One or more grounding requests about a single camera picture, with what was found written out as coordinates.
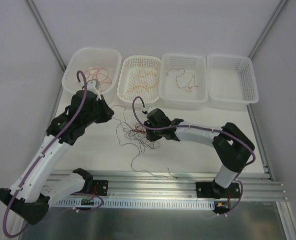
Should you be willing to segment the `red orange wire ball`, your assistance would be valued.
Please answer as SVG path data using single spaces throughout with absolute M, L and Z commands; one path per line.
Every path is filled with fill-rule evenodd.
M 122 110 L 122 118 L 113 116 L 112 119 L 118 122 L 116 126 L 116 137 L 120 146 L 134 145 L 138 148 L 139 154 L 143 155 L 146 149 L 155 150 L 161 145 L 158 141 L 148 141 L 147 132 L 139 123 L 133 125 L 126 120 L 126 107 L 121 105 L 113 105 L 113 110 Z

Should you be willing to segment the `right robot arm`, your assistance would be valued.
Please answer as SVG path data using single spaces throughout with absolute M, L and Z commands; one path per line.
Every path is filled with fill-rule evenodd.
M 143 113 L 147 117 L 144 122 L 147 139 L 151 142 L 165 138 L 214 148 L 222 166 L 210 186 L 203 190 L 203 194 L 209 198 L 220 199 L 228 194 L 232 181 L 242 172 L 254 153 L 254 144 L 232 122 L 216 129 L 193 125 L 180 118 L 170 120 L 161 109 L 155 107 L 148 107 Z

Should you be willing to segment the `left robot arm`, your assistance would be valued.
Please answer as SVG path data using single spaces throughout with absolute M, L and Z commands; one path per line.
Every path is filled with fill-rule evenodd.
M 93 193 L 93 176 L 82 168 L 73 170 L 54 185 L 45 186 L 45 182 L 62 156 L 84 135 L 87 127 L 93 123 L 106 123 L 113 115 L 114 111 L 98 91 L 77 91 L 64 112 L 51 121 L 42 146 L 24 173 L 10 188 L 0 189 L 0 201 L 8 210 L 35 225 L 55 203 L 70 194 Z

